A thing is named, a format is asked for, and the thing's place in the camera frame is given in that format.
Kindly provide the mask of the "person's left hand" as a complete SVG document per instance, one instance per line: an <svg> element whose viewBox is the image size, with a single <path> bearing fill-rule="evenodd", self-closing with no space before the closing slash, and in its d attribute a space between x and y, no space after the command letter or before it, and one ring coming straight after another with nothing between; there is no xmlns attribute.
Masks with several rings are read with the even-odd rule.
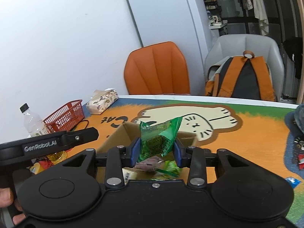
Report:
<svg viewBox="0 0 304 228"><path fill-rule="evenodd" d="M6 208L6 207L9 207L10 205L14 204L16 209L21 212L20 214L15 215L12 218L14 225L19 224L26 218L26 216L23 213L22 207L21 207L18 199L16 199L16 200L13 199L13 192L10 188L1 188L0 192L1 192L0 193L1 208Z"/></svg>

